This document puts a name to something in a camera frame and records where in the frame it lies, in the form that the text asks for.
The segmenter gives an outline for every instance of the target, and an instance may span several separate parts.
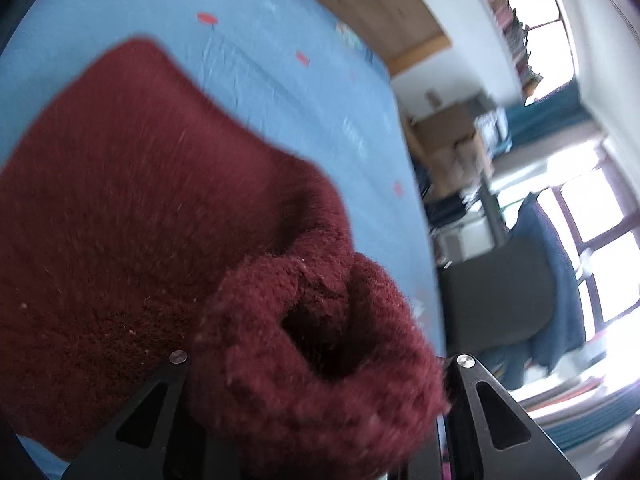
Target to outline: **white wall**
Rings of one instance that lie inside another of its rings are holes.
[[[638,18],[628,0],[616,0]],[[610,0],[562,0],[574,37],[584,105],[640,199],[640,46]]]
[[[503,106],[524,100],[520,79],[502,31],[486,0],[423,0],[452,47],[418,63],[391,85],[402,106],[418,120],[433,114],[424,98],[435,90],[443,108],[481,89]]]

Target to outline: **cardboard box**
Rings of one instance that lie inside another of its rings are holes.
[[[479,134],[428,153],[427,169],[432,185],[426,200],[439,200],[465,187],[477,186],[483,171],[487,176],[494,172]]]
[[[476,132],[474,117],[464,103],[455,104],[414,124],[415,136],[429,154],[460,140],[470,139]]]
[[[406,118],[406,115],[400,112],[400,124],[402,125],[402,132],[404,133],[404,142],[406,142],[406,146],[409,149],[409,153],[413,158],[418,160],[424,166],[427,166],[427,154],[425,153],[420,140],[415,135],[415,130],[411,126],[409,119]]]

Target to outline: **blue curtain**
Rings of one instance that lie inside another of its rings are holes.
[[[591,119],[575,78],[529,106],[508,108],[506,115],[514,148]]]

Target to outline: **red dot pattern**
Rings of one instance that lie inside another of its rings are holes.
[[[207,25],[217,25],[218,19],[208,12],[199,12],[198,13],[198,21],[201,23],[206,23]]]
[[[404,189],[402,188],[402,183],[399,180],[396,180],[394,183],[394,193],[400,198],[404,196]]]
[[[296,59],[302,63],[304,66],[309,66],[310,61],[309,58],[307,56],[305,56],[302,52],[297,51],[296,52]]]

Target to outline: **window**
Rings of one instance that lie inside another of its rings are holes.
[[[574,264],[590,339],[640,306],[640,210],[603,150],[581,146],[563,157],[582,161],[564,184],[556,185],[558,169],[566,172],[567,165],[550,161],[546,173],[503,190],[498,202],[511,228],[526,194],[538,192]]]
[[[527,104],[570,81],[574,60],[556,0],[510,0],[518,18],[529,25],[529,64],[544,77]]]

